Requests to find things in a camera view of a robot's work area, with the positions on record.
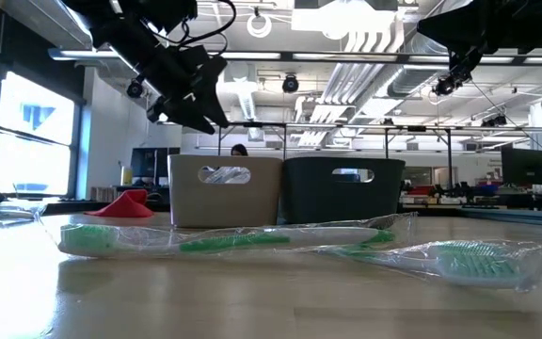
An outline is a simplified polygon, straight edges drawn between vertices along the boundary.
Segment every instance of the computer monitor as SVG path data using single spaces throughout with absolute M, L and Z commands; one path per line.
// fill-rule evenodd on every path
M 168 176 L 167 156 L 179 154 L 179 148 L 134 148 L 131 155 L 131 170 L 137 178 L 152 178 L 158 185 L 159 178 Z
M 503 182 L 514 185 L 542 185 L 542 151 L 503 149 Z

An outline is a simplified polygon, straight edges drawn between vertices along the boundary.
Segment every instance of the person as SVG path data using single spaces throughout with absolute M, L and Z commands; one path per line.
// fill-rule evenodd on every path
M 248 156 L 248 150 L 242 144 L 234 145 L 231 147 L 231 156 Z

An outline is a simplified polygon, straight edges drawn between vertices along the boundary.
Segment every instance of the clear plastic bag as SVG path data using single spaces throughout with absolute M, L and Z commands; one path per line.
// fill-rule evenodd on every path
M 204 180 L 207 184 L 245 184 L 250 181 L 250 171 L 241 167 L 217 169 Z
M 356 245 L 324 247 L 318 252 L 466 286 L 525 292 L 542 278 L 542 245 L 534 242 L 452 240 L 397 250 Z
M 5 202 L 0 204 L 0 227 L 40 220 L 47 204 L 42 202 Z
M 407 241 L 414 215 L 361 221 L 340 221 L 290 227 L 213 230 L 199 233 L 73 224 L 49 228 L 60 251 L 88 257 L 172 257 L 226 255 L 235 250 L 310 251 L 320 246 L 366 244 L 386 248 Z M 403 230 L 396 232 L 395 220 Z M 382 225 L 386 229 L 373 226 Z

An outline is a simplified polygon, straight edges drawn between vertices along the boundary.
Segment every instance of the beige storage bin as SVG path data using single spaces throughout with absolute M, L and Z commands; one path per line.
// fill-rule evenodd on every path
M 266 157 L 169 155 L 170 220 L 177 227 L 275 225 L 282 161 Z M 245 184 L 208 184 L 203 168 L 241 167 Z

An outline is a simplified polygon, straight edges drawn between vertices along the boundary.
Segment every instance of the wooden table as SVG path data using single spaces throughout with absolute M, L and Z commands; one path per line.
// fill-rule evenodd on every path
M 118 222 L 45 222 L 69 219 Z M 542 284 L 464 288 L 313 254 L 85 260 L 42 227 L 0 229 L 0 338 L 542 338 Z M 539 226 L 465 218 L 419 218 L 418 234 L 542 241 Z

